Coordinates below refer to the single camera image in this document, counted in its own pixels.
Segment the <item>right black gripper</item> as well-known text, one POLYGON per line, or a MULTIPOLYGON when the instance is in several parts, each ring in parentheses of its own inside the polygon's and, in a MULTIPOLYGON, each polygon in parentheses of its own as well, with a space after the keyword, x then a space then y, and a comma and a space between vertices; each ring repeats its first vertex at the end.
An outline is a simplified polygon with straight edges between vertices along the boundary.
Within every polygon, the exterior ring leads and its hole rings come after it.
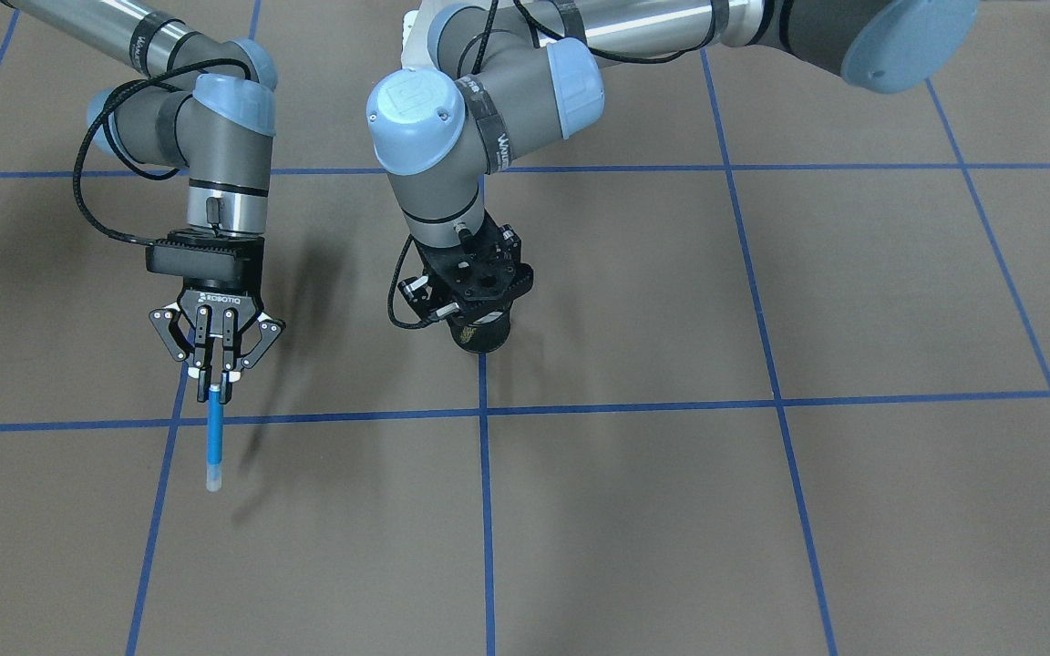
POLYGON ((150 310, 149 322, 170 357, 196 371, 197 403, 208 402, 212 355, 220 352, 220 405, 230 402, 234 368, 254 368, 286 329, 262 310, 257 295, 197 285, 184 285, 175 302, 150 310))

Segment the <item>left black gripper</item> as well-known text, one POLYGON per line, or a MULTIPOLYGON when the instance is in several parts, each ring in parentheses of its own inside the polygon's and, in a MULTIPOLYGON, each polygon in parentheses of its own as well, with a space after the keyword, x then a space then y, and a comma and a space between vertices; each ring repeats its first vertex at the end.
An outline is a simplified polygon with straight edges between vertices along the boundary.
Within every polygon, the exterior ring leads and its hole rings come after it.
POLYGON ((522 241, 511 225, 498 225, 490 213, 483 213, 479 227, 466 238, 466 254, 475 264, 516 272, 520 266, 522 241))

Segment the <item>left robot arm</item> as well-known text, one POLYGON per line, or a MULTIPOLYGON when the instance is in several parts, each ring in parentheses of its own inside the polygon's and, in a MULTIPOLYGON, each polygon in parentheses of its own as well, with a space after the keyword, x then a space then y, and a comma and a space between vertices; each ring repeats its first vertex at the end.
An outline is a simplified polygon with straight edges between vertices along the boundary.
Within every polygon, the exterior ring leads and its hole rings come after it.
POLYGON ((480 182, 596 123, 602 72, 765 46, 875 93, 949 61, 976 1, 425 1, 368 96, 376 158, 420 248, 479 231, 480 182))

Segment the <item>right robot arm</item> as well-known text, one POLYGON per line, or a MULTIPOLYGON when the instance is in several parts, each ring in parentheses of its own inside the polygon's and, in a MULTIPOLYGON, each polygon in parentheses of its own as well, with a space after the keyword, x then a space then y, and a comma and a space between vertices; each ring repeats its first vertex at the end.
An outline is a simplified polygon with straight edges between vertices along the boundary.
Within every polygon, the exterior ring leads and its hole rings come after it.
POLYGON ((250 38, 218 42, 138 1, 13 1, 10 7, 129 64, 139 78, 94 96, 72 167, 83 219, 145 250, 149 272, 178 277, 178 299, 150 312, 200 402, 225 405, 244 371, 284 333, 262 304, 275 129, 273 58, 250 38), (97 219, 83 196, 91 147, 143 179, 188 179, 186 225, 154 240, 97 219))

